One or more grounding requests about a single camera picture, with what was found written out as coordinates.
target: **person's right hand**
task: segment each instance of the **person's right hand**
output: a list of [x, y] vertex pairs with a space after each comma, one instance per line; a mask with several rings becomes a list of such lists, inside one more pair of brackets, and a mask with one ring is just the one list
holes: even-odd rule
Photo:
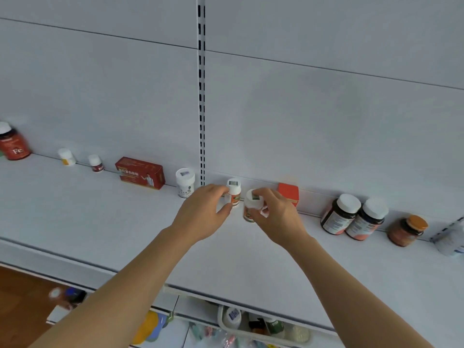
[[297, 209], [278, 191], [270, 188], [260, 188], [253, 191], [255, 195], [261, 195], [269, 209], [269, 216], [264, 217], [257, 209], [249, 209], [253, 220], [278, 245], [287, 249], [294, 242], [308, 233], [301, 222]]

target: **wooden floor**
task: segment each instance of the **wooden floor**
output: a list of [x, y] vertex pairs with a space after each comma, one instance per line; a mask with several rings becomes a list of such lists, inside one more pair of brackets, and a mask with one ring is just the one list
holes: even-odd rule
[[0, 266], [0, 348], [26, 348], [50, 328], [48, 293], [57, 286]]

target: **yellow object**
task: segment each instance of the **yellow object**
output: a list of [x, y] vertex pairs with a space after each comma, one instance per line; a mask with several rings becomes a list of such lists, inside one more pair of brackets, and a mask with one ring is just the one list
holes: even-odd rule
[[154, 311], [148, 311], [131, 344], [142, 344], [156, 326], [158, 326], [158, 314]]

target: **white wall panel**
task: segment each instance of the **white wall panel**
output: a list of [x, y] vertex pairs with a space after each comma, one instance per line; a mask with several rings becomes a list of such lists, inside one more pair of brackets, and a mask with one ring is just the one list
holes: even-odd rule
[[197, 47], [196, 0], [0, 0], [0, 17]]
[[206, 48], [464, 87], [463, 0], [207, 0]]
[[206, 52], [206, 169], [461, 216], [462, 90]]
[[0, 20], [0, 119], [34, 152], [199, 167], [197, 51]]

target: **red box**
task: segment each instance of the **red box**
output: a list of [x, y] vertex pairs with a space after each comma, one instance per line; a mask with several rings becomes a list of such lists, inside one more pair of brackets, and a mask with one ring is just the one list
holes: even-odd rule
[[300, 201], [300, 192], [297, 186], [292, 186], [290, 184], [279, 183], [277, 187], [277, 191], [281, 193], [284, 197], [292, 202], [295, 207], [298, 205]]
[[120, 173], [119, 178], [124, 182], [135, 183], [153, 189], [160, 189], [164, 186], [164, 172], [161, 165], [121, 157], [115, 163], [115, 166]]

